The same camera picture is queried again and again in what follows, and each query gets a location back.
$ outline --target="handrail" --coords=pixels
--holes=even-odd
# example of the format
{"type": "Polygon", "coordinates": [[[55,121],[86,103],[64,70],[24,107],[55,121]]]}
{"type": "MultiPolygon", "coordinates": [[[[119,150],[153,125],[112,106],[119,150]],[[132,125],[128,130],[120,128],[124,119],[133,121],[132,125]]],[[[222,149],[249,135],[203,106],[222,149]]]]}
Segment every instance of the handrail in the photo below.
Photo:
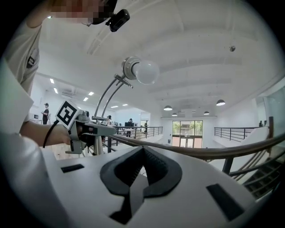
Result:
{"type": "Polygon", "coordinates": [[[150,129],[150,128],[163,128],[163,126],[148,126],[148,127],[145,127],[145,126],[114,126],[114,128],[147,128],[147,129],[150,129]]]}
{"type": "Polygon", "coordinates": [[[125,144],[133,144],[134,146],[151,146],[161,149],[174,151],[183,155],[196,157],[199,159],[226,159],[233,157],[241,157],[250,155],[264,149],[273,147],[280,142],[285,140],[285,133],[282,133],[274,138],[266,139],[261,142],[256,142],[248,145],[242,145],[238,147],[227,147],[227,148],[185,148],[185,147],[174,147],[169,145],[162,145],[153,142],[140,141],[132,138],[126,138],[119,135],[112,135],[111,138],[118,140],[125,144]]]}
{"type": "Polygon", "coordinates": [[[259,128],[258,126],[253,126],[253,127],[214,127],[214,128],[221,128],[221,129],[256,129],[259,128]]]}
{"type": "Polygon", "coordinates": [[[240,170],[243,170],[245,167],[248,168],[248,165],[249,167],[252,165],[252,161],[254,162],[256,160],[256,158],[261,154],[261,151],[260,152],[257,152],[255,153],[242,167],[239,168],[238,171],[240,170]]]}
{"type": "Polygon", "coordinates": [[[231,172],[228,175],[229,176],[236,176],[236,175],[240,175],[240,174],[244,174],[244,173],[248,173],[248,172],[254,171],[256,169],[259,169],[259,168],[261,168],[261,167],[263,167],[263,166],[265,166],[265,165],[275,161],[276,159],[278,159],[279,157],[281,157],[284,154],[285,154],[285,150],[282,153],[280,153],[279,155],[275,156],[274,158],[268,160],[267,162],[264,162],[264,163],[262,163],[260,165],[257,165],[257,166],[254,166],[252,168],[245,169],[245,170],[242,170],[242,171],[231,172]]]}
{"type": "MultiPolygon", "coordinates": [[[[257,157],[254,159],[254,161],[252,161],[251,164],[250,164],[248,167],[246,167],[244,170],[247,170],[247,169],[249,169],[249,168],[254,167],[254,166],[261,160],[261,158],[263,158],[263,156],[265,155],[265,153],[266,153],[266,150],[261,151],[261,153],[259,154],[259,156],[257,156],[257,157]]],[[[241,178],[243,178],[245,175],[246,175],[245,173],[244,173],[244,174],[240,174],[240,175],[234,177],[234,179],[235,179],[236,181],[238,181],[238,180],[240,180],[241,178]]]]}

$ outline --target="ceiling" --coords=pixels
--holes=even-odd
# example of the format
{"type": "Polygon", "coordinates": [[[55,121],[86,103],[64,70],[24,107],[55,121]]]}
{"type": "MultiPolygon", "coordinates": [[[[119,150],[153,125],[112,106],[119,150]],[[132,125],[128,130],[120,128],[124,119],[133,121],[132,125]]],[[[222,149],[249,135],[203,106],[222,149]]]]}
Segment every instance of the ceiling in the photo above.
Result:
{"type": "MultiPolygon", "coordinates": [[[[85,89],[82,89],[82,88],[79,88],[77,86],[68,84],[68,83],[63,82],[63,81],[58,80],[58,79],[53,79],[54,84],[52,84],[50,81],[50,78],[41,76],[39,74],[36,74],[35,81],[37,81],[41,85],[41,87],[46,91],[49,91],[51,93],[55,93],[54,88],[56,88],[58,94],[60,96],[62,96],[64,99],[68,99],[68,100],[74,101],[76,103],[82,103],[82,104],[85,104],[86,106],[95,106],[96,107],[96,105],[98,104],[98,101],[101,97],[100,94],[96,94],[96,93],[89,96],[88,94],[91,91],[87,91],[85,89]],[[83,101],[83,99],[86,97],[88,97],[88,100],[85,102],[85,101],[83,101]]],[[[104,107],[107,100],[108,100],[108,96],[102,100],[101,108],[104,107]]],[[[121,102],[116,101],[115,99],[112,99],[109,102],[107,109],[112,110],[112,111],[117,111],[117,110],[124,110],[124,109],[131,107],[130,105],[123,106],[123,104],[126,104],[126,103],[121,103],[121,102]]]]}
{"type": "Polygon", "coordinates": [[[39,72],[101,95],[126,57],[154,61],[161,73],[156,83],[131,81],[134,89],[123,87],[115,99],[164,117],[172,114],[166,105],[193,117],[218,115],[283,77],[279,44],[243,1],[118,0],[115,12],[122,8],[130,20],[115,33],[104,23],[46,19],[39,72]],[[217,107],[219,99],[226,105],[217,107]]]}

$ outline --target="desk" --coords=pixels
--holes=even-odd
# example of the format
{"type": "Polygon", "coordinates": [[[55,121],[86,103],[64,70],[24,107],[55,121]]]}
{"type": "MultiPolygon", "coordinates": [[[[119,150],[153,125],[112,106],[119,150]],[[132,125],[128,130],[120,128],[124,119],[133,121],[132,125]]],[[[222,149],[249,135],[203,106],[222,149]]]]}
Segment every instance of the desk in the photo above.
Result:
{"type": "Polygon", "coordinates": [[[37,124],[43,124],[43,120],[42,119],[32,119],[32,118],[30,118],[29,121],[33,121],[34,123],[37,123],[37,124]]]}

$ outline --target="metal railing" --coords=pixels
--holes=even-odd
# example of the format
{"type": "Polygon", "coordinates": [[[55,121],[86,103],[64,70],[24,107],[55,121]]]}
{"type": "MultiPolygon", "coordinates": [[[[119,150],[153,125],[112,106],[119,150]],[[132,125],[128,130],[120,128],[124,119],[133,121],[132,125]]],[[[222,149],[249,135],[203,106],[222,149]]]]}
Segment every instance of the metal railing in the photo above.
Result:
{"type": "MultiPolygon", "coordinates": [[[[150,138],[157,135],[160,135],[163,133],[163,127],[162,126],[148,126],[148,127],[136,127],[136,126],[116,126],[117,129],[117,135],[126,137],[126,138],[133,138],[133,139],[144,139],[144,138],[150,138]]],[[[122,143],[112,137],[107,137],[106,141],[108,142],[108,153],[113,150],[112,145],[118,145],[119,143],[122,143]]]]}
{"type": "MultiPolygon", "coordinates": [[[[195,157],[195,158],[202,159],[202,160],[225,159],[222,171],[228,174],[229,176],[233,177],[233,179],[235,179],[236,181],[241,179],[244,176],[244,174],[255,171],[255,170],[259,170],[267,166],[268,164],[276,161],[278,158],[280,158],[281,156],[285,154],[285,151],[283,151],[277,156],[270,158],[266,162],[263,162],[262,164],[258,164],[258,162],[260,161],[260,159],[263,157],[263,155],[266,152],[270,153],[271,148],[273,146],[285,141],[285,133],[282,133],[278,136],[273,137],[273,118],[272,117],[269,118],[269,134],[266,140],[248,144],[248,145],[242,145],[238,147],[199,149],[199,148],[186,148],[186,147],[174,147],[174,146],[169,146],[169,145],[162,145],[162,144],[137,140],[134,138],[122,137],[120,135],[112,135],[110,136],[110,138],[118,142],[127,144],[129,146],[133,146],[133,147],[151,146],[151,147],[170,150],[170,151],[173,151],[179,154],[195,157]],[[239,170],[235,172],[230,172],[234,158],[245,156],[245,155],[250,155],[250,154],[254,154],[254,155],[252,156],[251,159],[249,159],[249,161],[245,165],[243,165],[239,170]]],[[[265,175],[264,177],[260,177],[257,180],[251,181],[249,183],[245,183],[244,185],[248,186],[250,184],[261,181],[264,178],[267,178],[268,175],[270,174],[271,173],[265,175]]],[[[278,182],[279,175],[280,173],[278,172],[278,177],[274,179],[275,181],[274,183],[278,182]]],[[[268,188],[270,184],[272,184],[272,182],[264,185],[261,188],[258,188],[258,190],[261,190],[262,188],[268,188]]],[[[270,187],[269,189],[267,189],[267,192],[271,191],[272,189],[274,189],[274,187],[273,188],[270,187]]]]}
{"type": "Polygon", "coordinates": [[[215,127],[215,136],[241,142],[257,127],[215,127]]]}

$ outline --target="glass door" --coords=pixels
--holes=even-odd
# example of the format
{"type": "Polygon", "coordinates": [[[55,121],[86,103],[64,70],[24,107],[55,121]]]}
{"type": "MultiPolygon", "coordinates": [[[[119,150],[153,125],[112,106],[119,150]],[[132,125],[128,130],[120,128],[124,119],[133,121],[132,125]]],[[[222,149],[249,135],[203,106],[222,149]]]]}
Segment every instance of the glass door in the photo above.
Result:
{"type": "Polygon", "coordinates": [[[180,147],[186,147],[187,138],[180,139],[180,147]]]}
{"type": "Polygon", "coordinates": [[[188,138],[187,139],[187,147],[188,148],[193,148],[193,138],[188,138]]]}

